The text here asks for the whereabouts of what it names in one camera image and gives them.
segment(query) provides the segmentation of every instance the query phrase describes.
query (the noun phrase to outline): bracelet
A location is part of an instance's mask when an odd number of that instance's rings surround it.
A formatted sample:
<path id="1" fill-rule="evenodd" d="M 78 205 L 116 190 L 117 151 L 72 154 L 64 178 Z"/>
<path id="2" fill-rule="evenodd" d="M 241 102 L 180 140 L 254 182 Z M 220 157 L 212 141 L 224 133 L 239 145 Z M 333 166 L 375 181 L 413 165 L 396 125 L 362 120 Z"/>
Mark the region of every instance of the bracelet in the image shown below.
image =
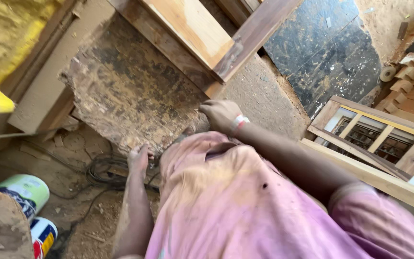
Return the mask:
<path id="1" fill-rule="evenodd" d="M 244 126 L 244 124 L 249 123 L 250 120 L 245 117 L 242 114 L 237 115 L 237 117 L 234 119 L 233 123 L 232 123 L 232 132 L 233 132 L 233 137 L 236 136 L 237 132 L 239 131 L 239 129 Z"/>

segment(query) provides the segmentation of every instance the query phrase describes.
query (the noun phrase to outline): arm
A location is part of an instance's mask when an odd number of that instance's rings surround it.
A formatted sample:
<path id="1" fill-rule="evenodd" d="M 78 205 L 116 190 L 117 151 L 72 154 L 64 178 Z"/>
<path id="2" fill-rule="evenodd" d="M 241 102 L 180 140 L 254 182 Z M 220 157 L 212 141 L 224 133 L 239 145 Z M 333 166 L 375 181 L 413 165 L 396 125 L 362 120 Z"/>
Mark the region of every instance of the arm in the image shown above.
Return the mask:
<path id="1" fill-rule="evenodd" d="M 153 158 L 148 144 L 136 147 L 129 153 L 129 176 L 115 234 L 113 259 L 136 254 L 145 256 L 150 242 L 154 222 L 143 185 L 148 158 Z"/>
<path id="2" fill-rule="evenodd" d="M 199 110 L 207 115 L 213 130 L 229 136 L 234 134 L 242 143 L 254 147 L 292 182 L 325 206 L 338 188 L 358 182 L 344 169 L 253 123 L 246 123 L 239 130 L 232 129 L 233 120 L 242 114 L 237 104 L 232 101 L 208 100 Z"/>

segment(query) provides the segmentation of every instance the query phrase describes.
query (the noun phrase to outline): person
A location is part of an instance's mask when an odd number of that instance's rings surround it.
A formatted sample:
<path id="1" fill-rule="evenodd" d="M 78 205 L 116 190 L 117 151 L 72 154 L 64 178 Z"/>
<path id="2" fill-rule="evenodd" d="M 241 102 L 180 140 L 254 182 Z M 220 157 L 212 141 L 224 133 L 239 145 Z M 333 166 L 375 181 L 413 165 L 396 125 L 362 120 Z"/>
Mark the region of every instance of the person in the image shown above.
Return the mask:
<path id="1" fill-rule="evenodd" d="M 114 259 L 414 259 L 414 217 L 398 204 L 247 122 L 232 101 L 208 100 L 199 111 L 214 131 L 162 155 L 155 224 L 143 185 L 153 154 L 147 144 L 130 152 Z"/>

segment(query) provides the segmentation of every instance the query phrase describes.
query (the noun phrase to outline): dusty shirt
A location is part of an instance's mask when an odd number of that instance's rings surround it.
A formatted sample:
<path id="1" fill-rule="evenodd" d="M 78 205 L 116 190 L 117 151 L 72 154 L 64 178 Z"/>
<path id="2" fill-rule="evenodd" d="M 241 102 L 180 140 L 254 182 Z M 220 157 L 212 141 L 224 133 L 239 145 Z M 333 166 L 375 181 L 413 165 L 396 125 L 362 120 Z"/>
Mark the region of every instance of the dusty shirt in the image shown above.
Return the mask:
<path id="1" fill-rule="evenodd" d="M 399 205 L 351 188 L 328 215 L 252 147 L 217 132 L 172 145 L 161 174 L 149 259 L 414 258 L 414 218 Z"/>

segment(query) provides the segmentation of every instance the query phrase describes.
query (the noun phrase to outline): small wheel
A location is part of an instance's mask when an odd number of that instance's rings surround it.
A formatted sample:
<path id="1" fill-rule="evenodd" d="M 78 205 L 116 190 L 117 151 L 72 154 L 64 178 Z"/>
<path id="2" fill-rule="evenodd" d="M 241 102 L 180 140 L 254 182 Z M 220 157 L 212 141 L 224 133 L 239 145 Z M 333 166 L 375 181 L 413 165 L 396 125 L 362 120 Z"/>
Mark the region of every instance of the small wheel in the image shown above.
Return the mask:
<path id="1" fill-rule="evenodd" d="M 397 71 L 395 67 L 387 66 L 383 68 L 383 70 L 381 71 L 381 74 L 379 75 L 379 79 L 383 82 L 389 82 L 390 80 L 394 78 L 394 76 L 396 75 L 396 72 Z"/>

